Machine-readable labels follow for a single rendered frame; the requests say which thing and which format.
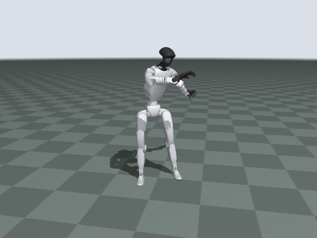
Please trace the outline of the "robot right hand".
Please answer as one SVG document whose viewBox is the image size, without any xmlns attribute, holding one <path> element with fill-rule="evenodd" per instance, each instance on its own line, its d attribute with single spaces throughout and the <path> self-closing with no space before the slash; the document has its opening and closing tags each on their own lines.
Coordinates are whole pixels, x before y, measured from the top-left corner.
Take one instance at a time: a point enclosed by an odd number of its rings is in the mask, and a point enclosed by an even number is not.
<svg viewBox="0 0 317 238">
<path fill-rule="evenodd" d="M 188 78 L 189 79 L 189 77 L 187 77 L 188 75 L 192 75 L 193 77 L 195 77 L 196 76 L 196 74 L 193 72 L 193 71 L 187 71 L 187 72 L 184 72 L 184 73 L 182 73 L 182 74 L 180 74 L 180 75 L 176 75 L 174 78 L 172 78 L 172 82 L 176 82 L 176 81 L 180 81 L 180 79 L 183 79 L 183 78 Z"/>
</svg>

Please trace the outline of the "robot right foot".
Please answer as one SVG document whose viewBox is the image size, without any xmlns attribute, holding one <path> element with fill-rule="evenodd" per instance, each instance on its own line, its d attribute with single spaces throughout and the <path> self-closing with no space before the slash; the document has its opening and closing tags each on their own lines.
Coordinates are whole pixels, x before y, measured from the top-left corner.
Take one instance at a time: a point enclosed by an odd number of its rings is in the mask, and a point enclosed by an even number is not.
<svg viewBox="0 0 317 238">
<path fill-rule="evenodd" d="M 141 175 L 140 177 L 138 177 L 138 181 L 137 181 L 136 185 L 143 185 L 144 179 L 145 179 L 145 176 L 142 177 L 142 175 Z"/>
</svg>

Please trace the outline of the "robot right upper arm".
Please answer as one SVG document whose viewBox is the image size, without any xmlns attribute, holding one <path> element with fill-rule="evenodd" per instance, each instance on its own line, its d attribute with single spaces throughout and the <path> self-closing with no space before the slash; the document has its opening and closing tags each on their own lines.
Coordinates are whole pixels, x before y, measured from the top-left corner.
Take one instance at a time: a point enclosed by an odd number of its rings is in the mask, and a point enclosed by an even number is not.
<svg viewBox="0 0 317 238">
<path fill-rule="evenodd" d="M 146 70 L 146 72 L 144 73 L 144 77 L 145 77 L 145 82 L 147 83 L 148 86 L 153 86 L 155 84 L 155 79 L 149 79 L 147 78 L 147 76 L 153 76 L 154 75 L 154 70 L 152 70 L 151 68 L 148 68 Z"/>
</svg>

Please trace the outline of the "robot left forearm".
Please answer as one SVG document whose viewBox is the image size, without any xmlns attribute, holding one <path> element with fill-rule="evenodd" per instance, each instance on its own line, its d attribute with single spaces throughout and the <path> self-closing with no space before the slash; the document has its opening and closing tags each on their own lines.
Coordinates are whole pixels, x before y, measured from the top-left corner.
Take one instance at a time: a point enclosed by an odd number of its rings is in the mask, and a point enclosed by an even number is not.
<svg viewBox="0 0 317 238">
<path fill-rule="evenodd" d="M 179 89 L 181 91 L 182 94 L 184 94 L 185 96 L 188 96 L 190 93 L 187 92 L 185 85 L 183 84 L 182 88 Z"/>
</svg>

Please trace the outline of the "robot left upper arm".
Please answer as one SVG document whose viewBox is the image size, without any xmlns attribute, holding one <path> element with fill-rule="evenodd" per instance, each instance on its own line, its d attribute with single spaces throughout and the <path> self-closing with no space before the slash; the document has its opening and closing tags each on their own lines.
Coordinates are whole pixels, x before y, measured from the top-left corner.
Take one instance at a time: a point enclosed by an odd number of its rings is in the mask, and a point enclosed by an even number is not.
<svg viewBox="0 0 317 238">
<path fill-rule="evenodd" d="M 175 77 L 176 75 L 178 76 L 177 72 L 176 72 L 174 69 L 172 69 L 172 68 L 170 68 L 170 69 L 172 70 L 172 77 Z M 184 84 L 184 82 L 180 80 L 180 81 L 176 84 L 176 88 L 181 89 L 182 86 L 183 86 L 183 84 Z"/>
</svg>

